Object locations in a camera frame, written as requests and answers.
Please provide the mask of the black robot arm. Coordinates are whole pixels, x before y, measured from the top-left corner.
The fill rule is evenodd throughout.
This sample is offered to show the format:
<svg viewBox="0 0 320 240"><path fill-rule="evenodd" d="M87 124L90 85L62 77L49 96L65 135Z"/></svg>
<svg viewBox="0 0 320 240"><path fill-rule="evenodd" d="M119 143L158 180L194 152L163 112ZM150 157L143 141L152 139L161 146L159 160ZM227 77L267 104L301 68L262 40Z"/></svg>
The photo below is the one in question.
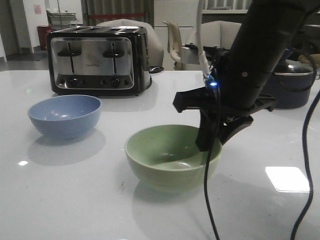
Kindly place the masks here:
<svg viewBox="0 0 320 240"><path fill-rule="evenodd" d="M178 112L200 111L195 143L202 152L249 126L253 113L274 108L275 100L261 91L298 29L320 9L317 0L254 0L230 50L209 65L201 38L203 5L199 1L195 42L204 87L178 92L173 100Z"/></svg>

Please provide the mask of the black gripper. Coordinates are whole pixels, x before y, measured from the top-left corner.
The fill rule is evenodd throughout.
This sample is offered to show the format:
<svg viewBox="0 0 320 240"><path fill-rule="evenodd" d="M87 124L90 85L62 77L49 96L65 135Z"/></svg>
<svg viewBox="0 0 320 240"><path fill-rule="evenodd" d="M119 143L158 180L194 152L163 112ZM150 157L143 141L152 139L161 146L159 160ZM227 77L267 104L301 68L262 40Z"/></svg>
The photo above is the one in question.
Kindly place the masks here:
<svg viewBox="0 0 320 240"><path fill-rule="evenodd" d="M199 110L200 124L196 145L209 151L217 138L224 145L238 132L253 123L250 116L260 110L273 111L276 100L262 89L279 61L274 51L221 51L210 73L204 75L204 86L177 92L173 106L177 112ZM219 125L222 119L235 118Z"/></svg>

